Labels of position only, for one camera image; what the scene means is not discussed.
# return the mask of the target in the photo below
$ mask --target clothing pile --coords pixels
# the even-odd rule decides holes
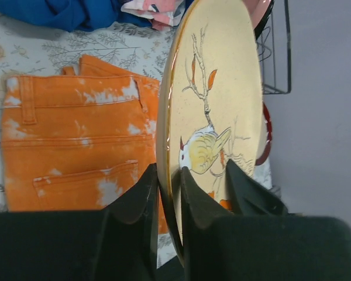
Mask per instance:
[[[0,13],[27,23],[72,32],[107,28],[114,22],[164,30],[179,24],[193,0],[11,0]]]
[[[159,81],[80,58],[51,77],[7,80],[2,113],[9,211],[98,210],[156,162]],[[167,232],[159,208],[159,233]]]

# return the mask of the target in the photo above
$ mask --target white bleach spots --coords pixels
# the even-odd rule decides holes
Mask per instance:
[[[100,198],[97,201],[101,207],[109,205],[115,201],[122,194],[122,188],[117,186],[116,181],[107,181],[106,179],[101,180],[98,183],[100,191]]]
[[[85,125],[80,125],[79,122],[77,120],[74,120],[75,125],[77,126],[77,130],[78,130],[78,135],[79,136],[84,136],[86,134],[86,126]]]
[[[77,92],[78,96],[82,99],[82,94],[81,94],[81,92],[79,92],[78,89],[75,89],[75,91]]]
[[[92,95],[89,95],[86,92],[84,92],[83,96],[86,98],[86,104],[90,104],[92,102],[95,102],[95,98]]]
[[[40,189],[40,190],[38,190],[37,195],[38,195],[39,197],[42,197],[42,196],[46,195],[46,193],[44,192],[43,189]]]
[[[112,93],[104,92],[97,92],[95,94],[95,101],[97,104],[107,104],[111,102],[117,101],[117,98],[112,95]]]
[[[140,129],[133,124],[130,124],[128,127],[128,131],[131,135],[138,135],[140,134]]]
[[[91,139],[90,138],[81,138],[80,142],[82,145],[88,146],[91,144]]]
[[[9,89],[11,92],[18,89],[18,78],[11,77],[6,80],[6,88]]]
[[[130,85],[127,88],[122,88],[123,96],[128,98],[139,98],[138,90],[136,88],[133,77],[130,77]]]
[[[100,172],[102,172],[104,175],[109,175],[111,173],[112,169],[104,169],[104,170],[100,170]]]
[[[145,126],[146,126],[147,133],[151,133],[152,135],[156,133],[156,121],[147,120]]]
[[[127,160],[125,163],[127,163],[127,164],[137,164],[138,161],[137,160]]]
[[[138,177],[138,168],[134,168],[131,173],[131,178],[133,179],[134,183],[137,183],[137,181],[139,180],[139,177]]]
[[[86,99],[86,104],[111,104],[113,102],[121,102],[138,98],[138,93],[133,92],[131,95],[129,95],[127,92],[126,94],[124,93],[124,95],[116,96],[112,93],[112,91],[104,90],[103,92],[93,92],[92,94],[87,94],[84,92],[83,96]]]
[[[61,176],[62,175],[62,172],[60,172],[56,168],[53,168],[49,173],[54,175],[54,176]]]
[[[4,127],[6,133],[9,135],[10,138],[13,139],[24,139],[24,138],[29,138],[29,137],[34,137],[35,135],[21,132],[18,130],[19,124],[14,121],[13,119],[9,119],[4,123]]]
[[[10,96],[5,99],[5,103],[4,103],[5,107],[17,107],[19,105],[21,105],[21,100],[18,98]]]

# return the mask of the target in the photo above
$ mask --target belt loop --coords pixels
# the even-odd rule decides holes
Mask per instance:
[[[36,124],[32,77],[22,76],[19,77],[19,79],[19,90],[22,104],[22,123],[25,125]]]
[[[142,83],[142,81],[140,80],[140,78],[139,77],[133,77],[134,78],[134,81],[135,81],[135,83],[136,83],[136,87],[137,87],[137,89],[138,89],[138,96],[139,96],[139,102],[140,102],[140,104],[141,104],[141,106],[142,106],[142,111],[144,112],[144,113],[147,113],[148,112],[148,107],[147,107],[147,103],[146,103],[146,99],[145,99],[145,97],[144,97],[144,95],[145,95],[145,90],[144,90],[144,86],[143,86],[143,83]]]
[[[65,66],[61,71],[61,75],[75,76],[75,71],[73,66]]]

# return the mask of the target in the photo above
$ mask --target waistband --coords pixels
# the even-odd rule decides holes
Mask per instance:
[[[4,108],[68,107],[144,100],[146,90],[159,89],[146,77],[17,76],[7,80]]]

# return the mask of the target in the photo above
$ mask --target ceramic plate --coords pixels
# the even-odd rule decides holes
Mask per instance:
[[[252,26],[255,28],[264,18],[273,0],[243,0],[250,13]]]
[[[257,150],[256,166],[264,164],[269,157],[272,140],[271,119],[268,108],[263,103],[263,124],[261,126],[259,149]]]
[[[262,115],[259,59],[244,3],[194,1],[167,59],[157,120],[161,198],[180,258],[180,167],[226,205],[226,162],[253,176]]]
[[[264,16],[262,17],[261,21],[256,25],[256,27],[254,28],[255,30],[255,36],[256,39],[259,38],[259,36],[263,33],[263,30],[269,20],[269,16],[271,14],[271,10],[273,9],[273,5],[274,5],[274,0],[271,0],[269,3],[269,6],[267,8],[267,11],[265,12]]]

